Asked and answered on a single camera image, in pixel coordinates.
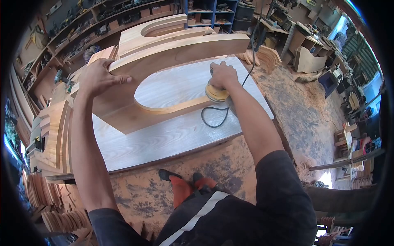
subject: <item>left hand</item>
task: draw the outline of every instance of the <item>left hand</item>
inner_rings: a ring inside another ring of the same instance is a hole
[[[100,58],[85,68],[79,77],[80,85],[78,94],[87,98],[95,98],[114,85],[131,83],[131,76],[114,76],[108,71],[108,66],[113,59]]]

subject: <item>cardboard box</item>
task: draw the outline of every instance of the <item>cardboard box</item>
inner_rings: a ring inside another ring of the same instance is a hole
[[[151,10],[149,8],[141,10],[140,13],[141,13],[141,18],[151,16]]]
[[[196,24],[196,19],[188,20],[188,26],[195,25],[195,24]]]
[[[170,5],[162,5],[162,12],[171,11]]]
[[[201,20],[201,13],[195,14],[194,18],[196,19],[196,22],[200,22],[200,20]]]
[[[113,22],[110,22],[109,26],[111,30],[115,30],[116,28],[119,27],[118,20],[114,20]]]
[[[152,7],[152,15],[160,14],[162,9],[160,7]]]

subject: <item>yellow power tool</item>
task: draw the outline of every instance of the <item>yellow power tool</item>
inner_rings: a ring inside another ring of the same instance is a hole
[[[211,67],[209,71],[212,75],[214,72],[214,69]],[[208,84],[205,87],[205,94],[209,98],[209,100],[211,100],[215,103],[221,103],[221,102],[226,103],[226,105],[229,107],[231,112],[236,117],[238,117],[237,113],[235,111],[234,102],[232,101],[229,92],[227,90],[225,90],[224,88],[217,88],[217,87],[211,85],[209,82],[210,82],[210,80],[208,81]]]

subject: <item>person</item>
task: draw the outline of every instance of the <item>person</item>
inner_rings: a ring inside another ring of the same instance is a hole
[[[72,119],[72,168],[100,245],[150,245],[120,214],[93,132],[94,97],[111,86],[133,83],[130,76],[111,75],[111,62],[98,59],[80,76]],[[193,188],[180,175],[160,170],[160,177],[173,185],[175,209],[153,245],[312,245],[317,233],[312,202],[272,120],[240,85],[232,66],[224,61],[211,66],[210,83],[231,95],[254,160],[256,205],[226,193],[201,174],[193,175]]]

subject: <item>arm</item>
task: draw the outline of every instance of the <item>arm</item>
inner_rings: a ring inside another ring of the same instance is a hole
[[[130,83],[131,77],[113,76],[108,72],[111,59],[99,59],[86,68],[79,78],[80,88],[74,101],[71,155],[75,182],[88,212],[118,207],[104,159],[93,132],[92,108],[94,97],[109,87]]]
[[[281,138],[263,107],[238,82],[237,71],[232,66],[212,63],[214,69],[210,84],[225,88],[235,106],[237,116],[252,153],[255,166],[267,154],[284,150]]]

